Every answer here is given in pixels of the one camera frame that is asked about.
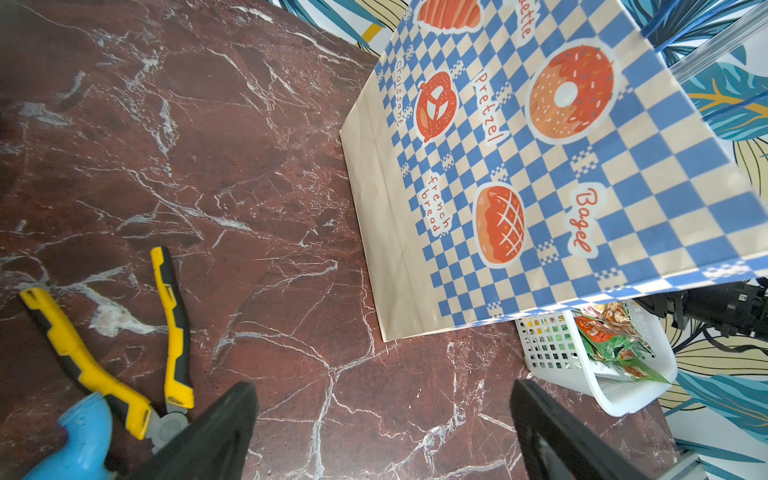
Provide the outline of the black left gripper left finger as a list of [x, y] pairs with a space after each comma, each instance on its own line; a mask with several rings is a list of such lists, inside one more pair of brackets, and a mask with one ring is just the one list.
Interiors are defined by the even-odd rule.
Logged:
[[257, 415], [255, 386], [239, 382], [130, 477], [239, 480]]

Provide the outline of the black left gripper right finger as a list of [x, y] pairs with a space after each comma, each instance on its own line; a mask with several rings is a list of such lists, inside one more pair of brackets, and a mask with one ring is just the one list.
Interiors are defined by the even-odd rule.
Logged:
[[510, 409], [531, 479], [644, 479], [532, 380], [517, 380]]

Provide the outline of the blue checkered paper bag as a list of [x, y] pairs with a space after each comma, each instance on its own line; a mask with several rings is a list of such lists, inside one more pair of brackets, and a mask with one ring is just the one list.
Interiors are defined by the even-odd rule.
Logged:
[[413, 1], [341, 129], [393, 341], [767, 273], [755, 48], [686, 81], [648, 1]]

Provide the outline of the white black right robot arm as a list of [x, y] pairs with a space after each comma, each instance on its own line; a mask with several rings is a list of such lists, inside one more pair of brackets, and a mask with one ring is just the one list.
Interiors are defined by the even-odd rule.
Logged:
[[767, 279], [737, 281], [727, 284], [692, 288], [639, 297], [635, 302], [648, 313], [669, 319], [673, 328], [683, 332], [690, 329], [688, 339], [675, 351], [702, 336], [713, 347], [733, 353], [759, 350], [765, 347], [740, 345], [730, 347], [722, 339], [731, 336], [767, 339]]

